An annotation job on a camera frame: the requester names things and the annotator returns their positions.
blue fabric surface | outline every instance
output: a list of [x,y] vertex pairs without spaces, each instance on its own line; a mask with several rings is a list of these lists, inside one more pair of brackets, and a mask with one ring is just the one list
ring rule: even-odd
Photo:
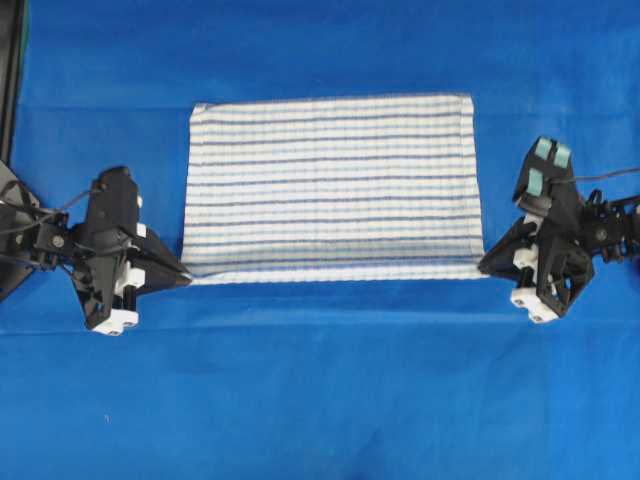
[[[30,7],[14,170],[59,205],[129,165],[176,252],[196,101],[469,92],[487,248],[539,134],[638,163],[634,1]],[[497,280],[245,285],[142,298],[120,338],[36,274],[0,305],[0,478],[638,478],[640,275],[596,269],[545,327]]]

white towel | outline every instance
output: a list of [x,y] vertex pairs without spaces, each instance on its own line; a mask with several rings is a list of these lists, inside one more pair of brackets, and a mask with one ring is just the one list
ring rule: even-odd
[[481,277],[468,96],[198,104],[190,133],[196,284]]

screw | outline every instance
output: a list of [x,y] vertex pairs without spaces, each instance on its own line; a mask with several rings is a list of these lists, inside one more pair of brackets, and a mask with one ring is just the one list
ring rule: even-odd
[[607,231],[604,228],[600,228],[596,231],[596,240],[604,242],[607,239]]
[[51,244],[56,248],[62,248],[64,247],[64,238],[62,238],[60,235],[54,235],[51,238]]

towel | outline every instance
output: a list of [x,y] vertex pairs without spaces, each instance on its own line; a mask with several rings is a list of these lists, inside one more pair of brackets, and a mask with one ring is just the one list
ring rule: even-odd
[[193,109],[196,284],[471,279],[483,253],[469,96]]

black wire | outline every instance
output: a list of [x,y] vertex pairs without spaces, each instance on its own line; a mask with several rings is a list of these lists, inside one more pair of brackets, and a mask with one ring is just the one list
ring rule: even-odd
[[[0,235],[7,235],[9,233],[24,232],[25,230],[29,230],[31,228],[37,227],[38,225],[42,225],[47,220],[55,217],[56,215],[59,215],[59,214],[63,213],[65,210],[71,208],[73,205],[75,205],[80,200],[82,200],[83,197],[85,197],[87,195],[91,195],[93,193],[98,193],[98,192],[100,192],[100,190],[85,190],[84,192],[82,192],[82,193],[76,195],[75,197],[73,197],[71,200],[69,200],[67,203],[62,205],[60,208],[54,208],[53,211],[51,211],[50,213],[47,213],[46,215],[40,217],[38,220],[35,220],[35,221],[33,221],[31,223],[28,223],[26,225],[22,225],[20,227],[8,228],[6,230],[0,230]],[[14,203],[7,202],[6,200],[4,200],[4,203],[9,205],[9,206],[12,206],[12,207],[20,207],[20,205],[16,205]]]
[[606,180],[611,177],[619,177],[620,175],[628,175],[630,173],[640,173],[640,167],[625,168],[624,170],[615,170],[603,175],[593,175],[589,177],[571,177],[552,180],[551,183],[574,183],[574,182],[595,182],[597,180]]

